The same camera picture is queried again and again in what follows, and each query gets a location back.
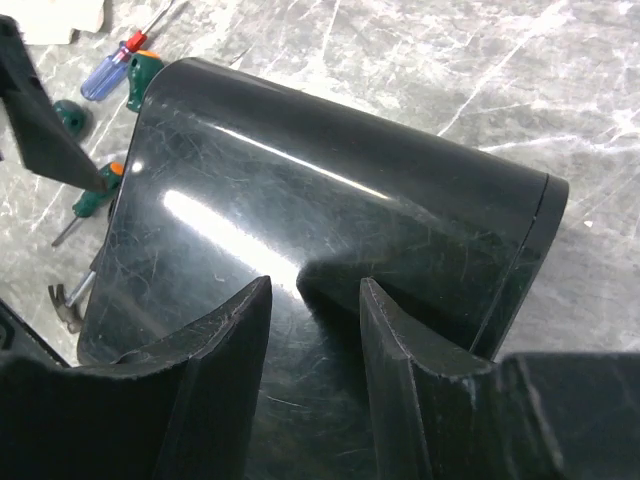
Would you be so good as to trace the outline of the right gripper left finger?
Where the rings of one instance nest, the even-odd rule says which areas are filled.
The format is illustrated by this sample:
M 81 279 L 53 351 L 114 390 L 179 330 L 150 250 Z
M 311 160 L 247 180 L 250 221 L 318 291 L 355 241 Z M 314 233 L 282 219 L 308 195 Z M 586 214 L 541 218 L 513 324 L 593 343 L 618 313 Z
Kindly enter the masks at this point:
M 272 309 L 259 277 L 118 361 L 67 365 L 1 311 L 5 479 L 240 479 Z

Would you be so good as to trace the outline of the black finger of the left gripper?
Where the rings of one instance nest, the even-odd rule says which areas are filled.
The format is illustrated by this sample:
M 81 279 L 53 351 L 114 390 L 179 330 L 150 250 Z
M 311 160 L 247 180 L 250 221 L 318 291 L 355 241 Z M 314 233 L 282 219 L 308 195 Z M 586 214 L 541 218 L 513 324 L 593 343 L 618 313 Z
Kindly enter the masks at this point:
M 8 16 L 1 17 L 1 102 L 26 169 L 84 190 L 106 191 L 106 180 L 55 112 Z

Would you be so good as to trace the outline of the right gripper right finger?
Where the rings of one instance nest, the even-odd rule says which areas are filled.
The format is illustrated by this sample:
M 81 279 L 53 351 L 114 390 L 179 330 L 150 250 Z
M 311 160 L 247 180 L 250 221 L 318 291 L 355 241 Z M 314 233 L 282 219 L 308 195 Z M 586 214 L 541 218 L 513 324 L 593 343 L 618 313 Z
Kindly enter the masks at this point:
M 382 479 L 635 479 L 639 357 L 481 359 L 370 278 L 360 330 Z

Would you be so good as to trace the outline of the black handled hammer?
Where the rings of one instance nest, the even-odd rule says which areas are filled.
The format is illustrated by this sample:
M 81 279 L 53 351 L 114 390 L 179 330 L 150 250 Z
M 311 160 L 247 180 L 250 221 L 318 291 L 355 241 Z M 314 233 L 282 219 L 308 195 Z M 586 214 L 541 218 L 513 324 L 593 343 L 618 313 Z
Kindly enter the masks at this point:
M 71 334 L 79 333 L 84 325 L 79 305 L 90 291 L 95 276 L 96 272 L 89 270 L 70 293 L 66 292 L 65 286 L 61 283 L 48 286 L 48 294 L 53 308 L 59 320 Z

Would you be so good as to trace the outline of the black drawer cabinet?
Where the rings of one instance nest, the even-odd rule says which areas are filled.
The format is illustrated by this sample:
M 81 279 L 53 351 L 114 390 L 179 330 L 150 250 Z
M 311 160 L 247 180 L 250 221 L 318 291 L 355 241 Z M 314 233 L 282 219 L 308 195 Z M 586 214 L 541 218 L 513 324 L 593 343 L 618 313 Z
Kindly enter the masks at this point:
M 373 479 L 361 280 L 493 359 L 568 194 L 550 173 L 182 59 L 146 90 L 77 356 L 113 362 L 269 276 L 249 475 Z

